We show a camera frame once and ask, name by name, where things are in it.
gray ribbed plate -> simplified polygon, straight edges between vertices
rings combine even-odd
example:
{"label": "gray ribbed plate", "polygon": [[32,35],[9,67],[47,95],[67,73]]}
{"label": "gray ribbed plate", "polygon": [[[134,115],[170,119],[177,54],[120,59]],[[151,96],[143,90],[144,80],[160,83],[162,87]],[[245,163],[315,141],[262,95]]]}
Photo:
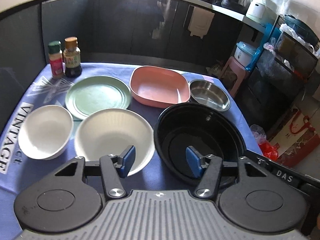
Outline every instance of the gray ribbed plate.
{"label": "gray ribbed plate", "polygon": [[88,225],[60,235],[42,235],[25,230],[19,240],[298,240],[297,230],[262,236],[242,231],[228,223],[216,205],[190,196],[187,190],[134,190],[120,200],[109,201]]}

table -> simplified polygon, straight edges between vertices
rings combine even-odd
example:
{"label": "table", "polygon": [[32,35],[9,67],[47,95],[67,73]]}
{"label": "table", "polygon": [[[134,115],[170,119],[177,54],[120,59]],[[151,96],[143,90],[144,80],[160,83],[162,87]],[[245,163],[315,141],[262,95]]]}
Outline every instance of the table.
{"label": "table", "polygon": [[[11,240],[20,233],[21,228],[13,212],[13,202],[15,196],[23,189],[40,180],[46,174],[53,171],[58,166],[72,159],[76,153],[73,145],[74,132],[80,120],[75,119],[74,131],[71,140],[68,142],[67,150],[58,158],[45,161],[33,160],[26,157],[19,149],[17,134],[22,121],[32,110],[43,106],[56,104],[64,106],[66,92],[73,83],[86,77],[95,75],[107,75],[121,79],[129,85],[132,71],[136,65],[122,65],[110,63],[82,63],[83,72],[76,79],[52,79],[50,65],[47,65],[37,76],[35,81],[28,88],[15,111],[8,120],[8,123],[0,136],[0,213],[2,223],[0,227],[1,240]],[[221,82],[212,77],[195,73],[181,72],[184,77],[191,81],[193,79],[205,79],[214,82],[219,87],[223,87]],[[158,116],[163,109],[145,106],[135,99],[128,108],[143,116],[152,127],[155,126]],[[262,154],[255,139],[233,99],[231,108],[223,115],[228,118],[241,132],[247,149],[258,154]],[[147,190],[169,190],[169,189],[190,189],[193,187],[181,182],[169,173],[167,167],[161,162],[155,153],[149,164],[131,177],[121,179],[125,190],[147,189]],[[89,177],[88,184],[93,186],[98,192],[103,192],[102,183],[98,177]]]}

red plastic bag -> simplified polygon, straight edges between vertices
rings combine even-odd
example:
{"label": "red plastic bag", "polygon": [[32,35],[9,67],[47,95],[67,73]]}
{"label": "red plastic bag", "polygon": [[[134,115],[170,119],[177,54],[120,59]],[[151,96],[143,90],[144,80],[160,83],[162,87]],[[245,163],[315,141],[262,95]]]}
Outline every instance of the red plastic bag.
{"label": "red plastic bag", "polygon": [[250,130],[258,143],[263,156],[270,160],[276,161],[279,157],[278,150],[267,141],[267,136],[262,127],[253,124],[250,126]]}

black bowl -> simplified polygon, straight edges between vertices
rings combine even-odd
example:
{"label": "black bowl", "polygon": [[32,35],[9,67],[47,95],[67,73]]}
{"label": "black bowl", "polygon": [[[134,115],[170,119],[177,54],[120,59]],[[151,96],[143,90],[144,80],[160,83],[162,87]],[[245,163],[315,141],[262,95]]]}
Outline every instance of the black bowl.
{"label": "black bowl", "polygon": [[214,154],[236,162],[245,152],[238,129],[222,114],[208,106],[181,103],[164,110],[154,129],[156,150],[166,166],[184,182],[197,185],[186,160],[186,148],[202,155]]}

green bottle cap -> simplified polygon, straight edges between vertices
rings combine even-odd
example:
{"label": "green bottle cap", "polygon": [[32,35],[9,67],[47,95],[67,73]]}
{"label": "green bottle cap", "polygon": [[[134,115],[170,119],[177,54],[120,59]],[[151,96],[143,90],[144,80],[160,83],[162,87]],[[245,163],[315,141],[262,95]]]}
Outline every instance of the green bottle cap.
{"label": "green bottle cap", "polygon": [[61,50],[60,41],[52,41],[48,44],[49,54],[59,53]]}

